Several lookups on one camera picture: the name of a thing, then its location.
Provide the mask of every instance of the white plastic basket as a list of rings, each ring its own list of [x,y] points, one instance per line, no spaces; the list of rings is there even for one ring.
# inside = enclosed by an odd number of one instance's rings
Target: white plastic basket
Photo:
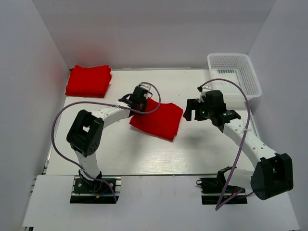
[[[261,96],[262,90],[258,78],[247,55],[215,53],[209,54],[207,61],[211,79],[224,78],[236,83],[244,91],[248,100]],[[223,93],[226,102],[244,101],[241,92],[232,84],[223,81],[213,81],[211,84],[213,89]]]

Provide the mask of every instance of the white tabletop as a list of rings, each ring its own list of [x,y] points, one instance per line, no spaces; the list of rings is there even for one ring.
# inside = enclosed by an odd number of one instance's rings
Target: white tabletop
[[[175,103],[183,110],[186,100],[198,98],[196,89],[209,79],[208,70],[121,70],[112,72],[112,80],[104,99],[67,97],[65,105],[77,101],[115,103],[127,93],[132,93],[142,81],[153,83],[160,91],[162,103]],[[67,157],[77,161],[66,135],[78,113],[99,110],[93,104],[78,104],[65,110],[61,116],[55,142]],[[244,121],[245,109],[236,110]],[[211,121],[180,122],[177,137],[169,142],[147,135],[121,120],[104,129],[97,161],[103,175],[151,174],[213,174],[233,164],[238,146],[211,124]],[[241,154],[238,168],[253,170],[249,159]],[[51,152],[46,175],[77,175],[78,167]]]
[[[124,176],[115,205],[70,204],[74,176],[38,176],[23,226],[34,231],[287,231],[287,193],[246,205],[202,205],[198,176]]]

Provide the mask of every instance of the white wall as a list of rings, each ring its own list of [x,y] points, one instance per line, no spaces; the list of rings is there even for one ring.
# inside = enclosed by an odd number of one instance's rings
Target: white wall
[[[0,7],[0,229],[19,230],[68,68],[31,0]]]
[[[259,132],[293,159],[290,199],[301,230],[308,230],[308,1],[277,0],[249,56],[263,96],[253,104]]]
[[[247,53],[275,0],[33,0],[69,67],[204,67]]]

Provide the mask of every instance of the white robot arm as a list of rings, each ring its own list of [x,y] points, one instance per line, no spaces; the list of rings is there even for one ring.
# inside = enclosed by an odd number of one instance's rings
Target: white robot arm
[[[195,120],[210,119],[212,124],[240,146],[244,122],[234,110],[227,110],[219,90],[206,89],[199,99],[188,99],[183,117]],[[235,169],[229,185],[251,189],[261,200],[266,200],[293,188],[292,160],[288,154],[278,154],[263,143],[253,132],[247,131],[242,151],[253,164],[255,171]],[[231,167],[218,171],[217,187],[223,187]]]
[[[79,170],[79,176],[87,183],[89,191],[96,192],[101,185],[100,181],[93,179],[102,178],[95,152],[100,145],[103,130],[114,122],[133,115],[131,110],[122,107],[144,112],[149,91],[150,86],[139,84],[132,94],[127,94],[118,100],[116,103],[118,107],[107,107],[93,112],[81,110],[77,114],[66,140],[83,167]]]

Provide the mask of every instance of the folded red towel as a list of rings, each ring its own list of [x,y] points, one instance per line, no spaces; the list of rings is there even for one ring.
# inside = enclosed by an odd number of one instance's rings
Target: folded red towel
[[[76,65],[66,86],[66,95],[103,98],[111,80],[111,68],[107,65],[83,68]]]
[[[158,103],[149,99],[146,105],[146,111],[154,110]],[[173,103],[161,103],[157,111],[140,115],[135,114],[130,120],[130,124],[141,131],[160,138],[173,141],[176,136],[183,110]]]

